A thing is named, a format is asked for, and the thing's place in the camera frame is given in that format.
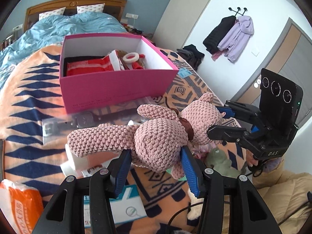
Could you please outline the white tape roll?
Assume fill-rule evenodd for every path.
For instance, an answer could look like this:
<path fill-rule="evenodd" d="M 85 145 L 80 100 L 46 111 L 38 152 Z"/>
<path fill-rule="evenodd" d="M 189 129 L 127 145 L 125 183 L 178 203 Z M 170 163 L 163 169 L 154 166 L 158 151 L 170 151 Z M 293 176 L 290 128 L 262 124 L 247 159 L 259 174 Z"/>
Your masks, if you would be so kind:
<path fill-rule="evenodd" d="M 123 56 L 123 61 L 127 64 L 131 64 L 131 63 L 138 61 L 139 58 L 140 58 L 140 55 L 138 53 L 131 52 Z"/>

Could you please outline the black hanging jacket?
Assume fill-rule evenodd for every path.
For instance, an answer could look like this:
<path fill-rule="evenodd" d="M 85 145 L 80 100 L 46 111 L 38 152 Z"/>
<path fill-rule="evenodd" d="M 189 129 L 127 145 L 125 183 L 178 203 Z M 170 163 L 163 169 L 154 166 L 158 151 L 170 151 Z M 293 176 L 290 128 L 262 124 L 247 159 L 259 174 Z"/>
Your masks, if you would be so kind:
<path fill-rule="evenodd" d="M 218 26 L 216 26 L 203 41 L 203 45 L 210 54 L 218 52 L 217 46 L 223 40 L 225 35 L 234 26 L 236 17 L 234 15 L 222 18 Z"/>

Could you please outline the wooden bed headboard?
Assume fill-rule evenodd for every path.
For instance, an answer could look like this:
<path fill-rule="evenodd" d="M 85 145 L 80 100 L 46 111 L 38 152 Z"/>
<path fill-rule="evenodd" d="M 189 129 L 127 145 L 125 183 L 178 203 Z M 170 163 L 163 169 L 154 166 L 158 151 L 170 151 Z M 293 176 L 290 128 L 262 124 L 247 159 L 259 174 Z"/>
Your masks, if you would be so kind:
<path fill-rule="evenodd" d="M 39 14 L 65 7 L 64 15 L 77 13 L 77 6 L 105 3 L 103 12 L 121 20 L 127 0 L 52 0 L 29 7 L 25 14 L 23 32 L 31 28 L 39 20 Z"/>

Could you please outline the nightstand clutter left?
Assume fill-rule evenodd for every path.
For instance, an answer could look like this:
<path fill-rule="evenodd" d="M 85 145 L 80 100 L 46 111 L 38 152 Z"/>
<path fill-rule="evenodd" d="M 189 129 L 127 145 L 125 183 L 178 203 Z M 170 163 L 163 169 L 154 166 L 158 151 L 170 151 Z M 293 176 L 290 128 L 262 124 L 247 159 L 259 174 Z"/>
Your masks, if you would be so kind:
<path fill-rule="evenodd" d="M 23 24 L 20 24 L 12 29 L 12 32 L 1 41 L 0 49 L 3 51 L 6 47 L 14 43 L 23 34 Z"/>

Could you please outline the right patterned white pillow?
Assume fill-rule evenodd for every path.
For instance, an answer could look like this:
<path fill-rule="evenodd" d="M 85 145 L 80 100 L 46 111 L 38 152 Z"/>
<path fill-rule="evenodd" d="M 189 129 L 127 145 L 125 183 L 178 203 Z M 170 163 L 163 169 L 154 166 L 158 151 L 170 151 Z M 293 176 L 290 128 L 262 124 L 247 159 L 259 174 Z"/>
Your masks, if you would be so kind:
<path fill-rule="evenodd" d="M 85 13 L 85 12 L 100 12 L 102 13 L 105 7 L 105 3 L 101 4 L 93 4 L 93 5 L 83 5 L 83 6 L 77 6 L 77 13 Z"/>

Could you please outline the blue white paper card box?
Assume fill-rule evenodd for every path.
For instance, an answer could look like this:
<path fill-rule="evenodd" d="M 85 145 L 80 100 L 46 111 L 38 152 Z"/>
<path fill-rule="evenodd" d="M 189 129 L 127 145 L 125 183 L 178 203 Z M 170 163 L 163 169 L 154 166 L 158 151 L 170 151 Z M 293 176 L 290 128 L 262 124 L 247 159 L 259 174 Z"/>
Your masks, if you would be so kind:
<path fill-rule="evenodd" d="M 147 217 L 136 185 L 124 186 L 117 199 L 109 199 L 114 224 L 123 224 Z"/>

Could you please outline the white plastic bottle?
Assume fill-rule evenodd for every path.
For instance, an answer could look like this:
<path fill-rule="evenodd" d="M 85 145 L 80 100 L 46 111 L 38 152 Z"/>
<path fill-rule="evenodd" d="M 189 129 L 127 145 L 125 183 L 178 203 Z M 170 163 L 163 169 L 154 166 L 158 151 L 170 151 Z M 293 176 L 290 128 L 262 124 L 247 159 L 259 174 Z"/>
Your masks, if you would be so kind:
<path fill-rule="evenodd" d="M 74 170 L 71 166 L 70 166 L 70 162 L 69 161 L 66 161 L 66 162 L 64 162 L 64 163 L 62 163 L 61 165 L 60 165 L 60 168 L 61 168 L 61 170 L 62 170 L 62 172 L 63 172 L 63 175 L 65 176 L 65 177 L 68 177 L 68 176 L 75 176 L 76 178 L 82 178 L 83 177 L 83 175 L 82 175 L 82 172 L 81 171 L 76 171 L 76 170 Z"/>

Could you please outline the pink crochet plush bunny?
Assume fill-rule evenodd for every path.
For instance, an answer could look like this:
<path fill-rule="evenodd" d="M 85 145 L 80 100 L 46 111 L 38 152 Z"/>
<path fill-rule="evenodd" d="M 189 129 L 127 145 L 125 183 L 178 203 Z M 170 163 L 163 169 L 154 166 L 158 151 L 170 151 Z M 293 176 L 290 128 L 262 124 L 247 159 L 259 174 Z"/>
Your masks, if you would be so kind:
<path fill-rule="evenodd" d="M 134 165 L 156 173 L 170 170 L 171 176 L 178 180 L 184 177 L 181 148 L 211 143 L 207 131 L 214 125 L 221 125 L 225 116 L 213 105 L 213 98 L 214 95 L 207 92 L 181 112 L 160 105 L 140 105 L 137 113 L 147 118 L 144 123 L 105 123 L 78 129 L 68 135 L 66 148 L 76 157 L 130 150 Z"/>

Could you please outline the green plush toy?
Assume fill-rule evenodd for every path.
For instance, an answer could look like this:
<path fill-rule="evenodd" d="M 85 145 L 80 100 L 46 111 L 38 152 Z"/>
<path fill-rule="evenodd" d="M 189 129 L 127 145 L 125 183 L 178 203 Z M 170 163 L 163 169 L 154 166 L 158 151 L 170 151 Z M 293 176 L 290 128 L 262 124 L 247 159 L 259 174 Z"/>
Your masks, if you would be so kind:
<path fill-rule="evenodd" d="M 227 158 L 223 150 L 213 148 L 207 154 L 205 164 L 223 176 L 237 178 L 241 172 L 232 167 L 232 161 Z"/>

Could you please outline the white wall socket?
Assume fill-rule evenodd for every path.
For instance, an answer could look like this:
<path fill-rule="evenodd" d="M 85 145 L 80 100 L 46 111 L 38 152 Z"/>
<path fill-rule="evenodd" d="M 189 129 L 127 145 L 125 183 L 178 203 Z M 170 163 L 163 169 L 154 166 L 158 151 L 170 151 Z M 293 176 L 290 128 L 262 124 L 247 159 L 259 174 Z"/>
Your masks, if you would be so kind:
<path fill-rule="evenodd" d="M 125 17 L 130 19 L 138 19 L 139 16 L 136 14 L 126 13 Z"/>

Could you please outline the pink cardboard storage box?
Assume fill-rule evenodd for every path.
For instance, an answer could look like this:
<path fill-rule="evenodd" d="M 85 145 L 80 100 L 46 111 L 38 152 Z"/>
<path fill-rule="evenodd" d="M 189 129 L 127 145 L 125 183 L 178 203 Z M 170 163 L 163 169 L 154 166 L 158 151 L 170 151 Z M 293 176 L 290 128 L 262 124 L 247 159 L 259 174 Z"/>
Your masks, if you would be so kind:
<path fill-rule="evenodd" d="M 103 57 L 113 50 L 145 56 L 143 70 L 67 75 L 73 57 Z M 129 33 L 89 33 L 65 37 L 60 55 L 60 88 L 67 113 L 105 107 L 143 97 L 162 96 L 177 75 L 177 67 L 146 38 Z"/>

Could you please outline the black cloth in box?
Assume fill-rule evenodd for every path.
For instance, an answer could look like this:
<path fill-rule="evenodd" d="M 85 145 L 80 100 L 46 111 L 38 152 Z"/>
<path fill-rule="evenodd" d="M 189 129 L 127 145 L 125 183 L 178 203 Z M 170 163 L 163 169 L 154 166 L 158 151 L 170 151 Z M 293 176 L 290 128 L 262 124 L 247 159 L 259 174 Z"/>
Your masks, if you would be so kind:
<path fill-rule="evenodd" d="M 105 63 L 104 57 L 70 57 L 64 59 L 63 76 L 91 74 L 95 72 L 113 71 L 110 63 Z"/>

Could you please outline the red plastic toy pieces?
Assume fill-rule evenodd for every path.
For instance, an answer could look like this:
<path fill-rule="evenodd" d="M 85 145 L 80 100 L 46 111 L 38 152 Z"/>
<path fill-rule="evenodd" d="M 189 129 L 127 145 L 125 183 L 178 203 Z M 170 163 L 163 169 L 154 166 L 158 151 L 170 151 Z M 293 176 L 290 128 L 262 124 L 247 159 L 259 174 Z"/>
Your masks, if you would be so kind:
<path fill-rule="evenodd" d="M 144 69 L 143 59 L 145 58 L 144 54 L 139 54 L 138 56 L 133 57 L 132 69 L 141 70 Z"/>

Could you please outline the orange navy patterned blanket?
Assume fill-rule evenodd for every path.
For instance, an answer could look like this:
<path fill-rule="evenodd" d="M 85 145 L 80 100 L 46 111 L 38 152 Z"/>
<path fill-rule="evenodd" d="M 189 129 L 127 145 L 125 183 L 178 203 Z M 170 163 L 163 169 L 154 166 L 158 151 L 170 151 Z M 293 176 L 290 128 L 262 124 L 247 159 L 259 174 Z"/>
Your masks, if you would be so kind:
<path fill-rule="evenodd" d="M 33 51 L 17 66 L 1 89 L 1 157 L 4 177 L 36 188 L 46 205 L 64 180 L 60 165 L 67 161 L 65 136 L 43 143 L 42 121 L 66 113 L 59 85 L 61 47 L 50 45 Z M 136 185 L 147 216 L 117 226 L 118 233 L 165 233 L 183 229 L 194 232 L 189 220 L 188 185 L 168 173 L 156 174 L 133 167 L 127 183 Z"/>

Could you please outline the left patterned white pillow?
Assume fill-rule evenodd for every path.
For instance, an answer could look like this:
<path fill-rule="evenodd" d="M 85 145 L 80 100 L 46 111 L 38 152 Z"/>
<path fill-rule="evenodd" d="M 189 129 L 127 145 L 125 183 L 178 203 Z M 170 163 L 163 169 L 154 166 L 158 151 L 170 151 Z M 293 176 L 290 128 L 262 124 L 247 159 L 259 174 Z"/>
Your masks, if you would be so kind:
<path fill-rule="evenodd" d="M 42 19 L 45 19 L 49 16 L 53 16 L 53 15 L 63 15 L 64 11 L 65 11 L 66 7 L 62 7 L 56 10 L 52 10 L 52 11 L 47 11 L 47 12 L 42 12 L 39 14 L 39 21 Z"/>

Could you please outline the yellow padded jacket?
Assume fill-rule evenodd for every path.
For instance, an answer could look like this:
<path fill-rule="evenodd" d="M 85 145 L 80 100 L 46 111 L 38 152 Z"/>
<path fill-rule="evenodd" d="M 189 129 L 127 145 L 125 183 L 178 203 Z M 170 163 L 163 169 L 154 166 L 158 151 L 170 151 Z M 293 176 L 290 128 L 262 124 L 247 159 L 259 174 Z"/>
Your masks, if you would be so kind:
<path fill-rule="evenodd" d="M 308 217 L 311 206 L 307 193 L 311 191 L 311 174 L 295 174 L 284 169 L 284 159 L 271 160 L 258 177 L 252 179 L 275 220 L 280 223 L 282 233 L 298 233 Z"/>

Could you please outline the light blue floral duvet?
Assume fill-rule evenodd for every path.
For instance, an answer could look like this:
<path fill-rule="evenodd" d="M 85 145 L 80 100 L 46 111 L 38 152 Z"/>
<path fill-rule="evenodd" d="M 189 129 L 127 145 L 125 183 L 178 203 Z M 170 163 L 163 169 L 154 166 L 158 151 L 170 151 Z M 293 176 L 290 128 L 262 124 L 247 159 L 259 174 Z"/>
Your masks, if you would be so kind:
<path fill-rule="evenodd" d="M 48 16 L 39 20 L 17 41 L 1 51 L 1 87 L 21 61 L 41 48 L 62 43 L 67 35 L 126 32 L 116 18 L 106 13 L 84 12 L 73 16 Z"/>

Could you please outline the orange white tissue pack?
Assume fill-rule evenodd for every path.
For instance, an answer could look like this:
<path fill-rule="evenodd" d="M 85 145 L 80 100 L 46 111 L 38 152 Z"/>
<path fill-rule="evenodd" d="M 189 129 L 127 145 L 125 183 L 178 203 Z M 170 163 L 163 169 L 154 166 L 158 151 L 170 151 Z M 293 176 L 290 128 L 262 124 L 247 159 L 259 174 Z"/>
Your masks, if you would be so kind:
<path fill-rule="evenodd" d="M 41 194 L 36 188 L 4 179 L 1 211 L 16 233 L 31 233 L 43 213 Z"/>

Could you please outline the patterned white pillow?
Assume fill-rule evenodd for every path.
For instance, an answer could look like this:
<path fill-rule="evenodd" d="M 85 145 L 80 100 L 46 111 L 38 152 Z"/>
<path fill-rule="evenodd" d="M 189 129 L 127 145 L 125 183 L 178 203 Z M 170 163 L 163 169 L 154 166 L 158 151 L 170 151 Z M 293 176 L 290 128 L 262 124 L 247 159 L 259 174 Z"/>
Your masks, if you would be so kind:
<path fill-rule="evenodd" d="M 53 15 L 63 15 L 64 11 L 65 11 L 66 7 L 62 7 L 56 10 L 52 10 L 52 11 L 47 11 L 47 12 L 42 12 L 39 14 L 39 21 L 42 19 L 45 19 L 49 16 L 53 16 Z"/>
<path fill-rule="evenodd" d="M 83 6 L 77 6 L 77 13 L 85 13 L 85 12 L 100 12 L 102 13 L 105 7 L 105 3 L 101 4 L 93 4 L 93 5 L 83 5 Z"/>

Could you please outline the dark clothes pile on floor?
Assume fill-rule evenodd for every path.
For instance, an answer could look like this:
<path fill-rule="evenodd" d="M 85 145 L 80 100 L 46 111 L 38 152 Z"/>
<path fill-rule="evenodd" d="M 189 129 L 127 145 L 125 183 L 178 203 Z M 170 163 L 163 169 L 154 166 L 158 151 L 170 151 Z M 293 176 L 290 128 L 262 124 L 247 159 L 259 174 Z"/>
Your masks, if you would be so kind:
<path fill-rule="evenodd" d="M 197 71 L 205 57 L 205 54 L 199 52 L 193 44 L 184 46 L 182 49 L 177 49 L 177 54 L 181 56 L 195 71 Z"/>

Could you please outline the black wall coat hook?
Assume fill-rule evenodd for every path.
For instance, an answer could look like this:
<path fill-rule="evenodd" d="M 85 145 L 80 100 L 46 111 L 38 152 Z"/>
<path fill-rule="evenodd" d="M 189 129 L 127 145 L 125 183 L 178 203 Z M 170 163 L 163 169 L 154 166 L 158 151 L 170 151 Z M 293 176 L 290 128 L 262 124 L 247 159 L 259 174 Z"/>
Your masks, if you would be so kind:
<path fill-rule="evenodd" d="M 247 8 L 244 7 L 243 9 L 241 9 L 240 7 L 237 7 L 237 9 L 234 10 L 231 7 L 229 7 L 229 11 L 233 12 L 234 16 L 243 16 L 247 12 Z"/>

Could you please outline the white pink lotion bottle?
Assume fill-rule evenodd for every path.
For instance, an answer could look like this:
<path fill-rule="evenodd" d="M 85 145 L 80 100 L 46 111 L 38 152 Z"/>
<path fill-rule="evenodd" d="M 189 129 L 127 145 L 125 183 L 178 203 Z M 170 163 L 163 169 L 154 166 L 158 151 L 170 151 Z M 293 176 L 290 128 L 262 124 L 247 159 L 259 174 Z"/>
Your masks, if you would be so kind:
<path fill-rule="evenodd" d="M 96 166 L 108 166 L 111 160 L 119 157 L 119 154 L 107 151 L 107 152 L 98 152 L 84 157 L 77 157 L 74 155 L 69 145 L 65 145 L 67 162 L 66 166 L 71 168 L 73 171 L 83 171 L 89 168 L 94 168 Z"/>

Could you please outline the lilac hanging hoodie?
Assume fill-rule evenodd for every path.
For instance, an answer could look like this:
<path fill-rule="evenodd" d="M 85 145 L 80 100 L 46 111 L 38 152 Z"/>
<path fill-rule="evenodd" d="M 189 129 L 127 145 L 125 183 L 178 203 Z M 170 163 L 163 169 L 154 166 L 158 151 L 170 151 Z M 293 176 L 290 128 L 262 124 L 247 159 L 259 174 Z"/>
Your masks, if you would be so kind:
<path fill-rule="evenodd" d="M 217 48 L 231 63 L 235 63 L 254 34 L 253 20 L 250 16 L 239 16 L 234 26 L 220 41 Z"/>

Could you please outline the wristwatch in clear bag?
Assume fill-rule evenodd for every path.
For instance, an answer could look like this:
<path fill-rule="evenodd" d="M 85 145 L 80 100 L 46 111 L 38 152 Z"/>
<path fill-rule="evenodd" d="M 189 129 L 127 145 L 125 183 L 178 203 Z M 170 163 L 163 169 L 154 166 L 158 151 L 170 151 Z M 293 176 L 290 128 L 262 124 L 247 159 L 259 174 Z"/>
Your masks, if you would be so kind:
<path fill-rule="evenodd" d="M 103 108 L 89 109 L 79 113 L 47 118 L 42 121 L 43 143 L 47 144 L 65 138 L 74 130 L 97 127 L 100 124 L 113 125 L 141 124 L 145 118 L 137 114 L 143 104 L 155 104 L 151 97 L 144 97 Z"/>

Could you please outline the red item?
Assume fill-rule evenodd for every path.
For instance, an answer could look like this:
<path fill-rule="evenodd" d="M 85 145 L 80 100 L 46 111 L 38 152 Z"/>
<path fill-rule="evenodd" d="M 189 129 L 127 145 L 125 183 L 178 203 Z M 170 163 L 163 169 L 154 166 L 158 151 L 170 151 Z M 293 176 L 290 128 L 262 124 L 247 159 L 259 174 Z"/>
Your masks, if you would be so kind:
<path fill-rule="evenodd" d="M 92 74 L 96 72 L 122 71 L 124 65 L 118 57 L 117 51 L 102 56 L 80 56 L 64 59 L 64 76 Z"/>

